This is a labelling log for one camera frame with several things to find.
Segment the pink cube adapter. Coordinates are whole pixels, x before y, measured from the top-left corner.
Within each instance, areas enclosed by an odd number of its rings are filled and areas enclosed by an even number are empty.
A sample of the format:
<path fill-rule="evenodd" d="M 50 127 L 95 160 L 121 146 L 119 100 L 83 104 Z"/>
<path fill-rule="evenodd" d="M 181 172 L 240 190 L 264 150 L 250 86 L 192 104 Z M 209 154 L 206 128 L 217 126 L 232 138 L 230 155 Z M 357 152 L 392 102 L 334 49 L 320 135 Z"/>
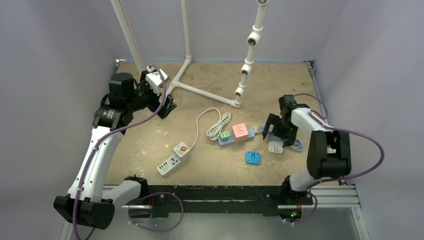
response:
<path fill-rule="evenodd" d="M 249 131 L 245 123 L 233 125 L 231 132 L 235 143 L 246 141 L 249 137 Z"/>

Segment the light blue power strip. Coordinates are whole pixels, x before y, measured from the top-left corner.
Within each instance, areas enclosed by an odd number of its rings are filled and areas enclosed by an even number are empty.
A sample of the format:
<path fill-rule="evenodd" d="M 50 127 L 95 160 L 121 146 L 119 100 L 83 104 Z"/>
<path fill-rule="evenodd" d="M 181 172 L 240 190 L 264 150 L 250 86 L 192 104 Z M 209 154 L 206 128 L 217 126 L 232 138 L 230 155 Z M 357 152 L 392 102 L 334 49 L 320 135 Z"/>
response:
<path fill-rule="evenodd" d="M 245 140 L 245 141 L 242 141 L 242 142 L 251 141 L 255 137 L 255 135 L 256 135 L 255 134 L 255 131 L 252 128 L 248 128 L 248 139 Z M 232 145 L 232 144 L 242 143 L 242 142 L 235 142 L 232 134 L 231 134 L 231 136 L 230 136 L 230 138 L 228 140 L 221 140 L 220 139 L 220 134 L 219 134 L 219 137 L 218 137 L 217 141 L 218 141 L 219 146 L 221 146 L 221 147 L 229 146 L 229 145 Z"/>

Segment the blue plug adapter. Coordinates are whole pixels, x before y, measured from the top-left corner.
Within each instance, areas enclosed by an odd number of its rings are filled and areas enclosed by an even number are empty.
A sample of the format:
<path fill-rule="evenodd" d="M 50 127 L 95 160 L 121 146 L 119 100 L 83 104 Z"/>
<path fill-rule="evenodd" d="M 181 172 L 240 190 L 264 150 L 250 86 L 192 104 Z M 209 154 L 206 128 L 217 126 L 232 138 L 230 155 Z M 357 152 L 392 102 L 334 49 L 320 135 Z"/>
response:
<path fill-rule="evenodd" d="M 246 164 L 259 165 L 262 161 L 262 155 L 256 151 L 247 151 L 244 159 Z"/>

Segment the green plug adapter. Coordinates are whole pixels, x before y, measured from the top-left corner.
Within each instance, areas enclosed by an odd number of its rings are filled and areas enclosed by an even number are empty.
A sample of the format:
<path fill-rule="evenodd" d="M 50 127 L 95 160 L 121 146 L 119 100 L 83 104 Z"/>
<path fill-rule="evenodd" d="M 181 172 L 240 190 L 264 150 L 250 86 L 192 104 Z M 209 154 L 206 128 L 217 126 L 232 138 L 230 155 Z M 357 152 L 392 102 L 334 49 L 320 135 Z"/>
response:
<path fill-rule="evenodd" d="M 231 137 L 231 134 L 229 131 L 224 131 L 220 133 L 219 137 L 222 141 L 226 141 Z"/>

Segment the white USB power strip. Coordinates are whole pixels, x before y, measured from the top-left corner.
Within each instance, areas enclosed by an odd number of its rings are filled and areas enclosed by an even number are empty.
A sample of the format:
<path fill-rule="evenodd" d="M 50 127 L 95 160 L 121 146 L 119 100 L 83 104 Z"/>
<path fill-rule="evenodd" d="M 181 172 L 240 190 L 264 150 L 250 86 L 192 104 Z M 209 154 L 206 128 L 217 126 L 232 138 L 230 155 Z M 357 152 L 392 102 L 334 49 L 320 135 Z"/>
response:
<path fill-rule="evenodd" d="M 174 171 L 184 161 L 177 157 L 175 154 L 167 158 L 164 162 L 157 166 L 157 171 L 162 177 L 166 177 L 172 171 Z"/>

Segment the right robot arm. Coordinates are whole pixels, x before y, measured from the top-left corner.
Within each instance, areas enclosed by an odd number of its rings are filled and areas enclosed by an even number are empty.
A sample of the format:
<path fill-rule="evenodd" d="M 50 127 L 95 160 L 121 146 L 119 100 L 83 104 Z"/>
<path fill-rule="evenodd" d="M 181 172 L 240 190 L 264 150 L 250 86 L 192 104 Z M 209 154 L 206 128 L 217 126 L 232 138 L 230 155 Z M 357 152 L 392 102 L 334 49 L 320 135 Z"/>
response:
<path fill-rule="evenodd" d="M 309 136 L 306 167 L 287 176 L 281 185 L 282 200 L 292 204 L 317 181 L 334 180 L 351 173 L 350 135 L 326 125 L 307 104 L 296 102 L 292 94 L 283 95 L 278 103 L 280 113 L 268 115 L 262 137 L 272 134 L 282 139 L 284 147 L 290 147 L 298 130 Z"/>

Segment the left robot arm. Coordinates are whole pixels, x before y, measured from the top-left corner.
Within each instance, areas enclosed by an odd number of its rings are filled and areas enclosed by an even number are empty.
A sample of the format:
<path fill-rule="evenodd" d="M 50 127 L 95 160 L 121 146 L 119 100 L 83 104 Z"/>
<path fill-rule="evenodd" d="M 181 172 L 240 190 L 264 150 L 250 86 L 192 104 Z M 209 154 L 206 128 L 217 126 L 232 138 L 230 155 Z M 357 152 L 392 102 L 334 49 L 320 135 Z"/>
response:
<path fill-rule="evenodd" d="M 149 67 L 136 80 L 128 72 L 113 74 L 108 93 L 95 111 L 89 146 L 81 168 L 66 195 L 57 196 L 54 209 L 69 223 L 104 230 L 115 211 L 130 201 L 138 205 L 149 199 L 146 179 L 128 176 L 109 192 L 104 192 L 106 175 L 115 151 L 126 131 L 135 127 L 134 113 L 148 109 L 152 117 L 166 118 L 176 108 L 167 94 L 168 75 Z"/>

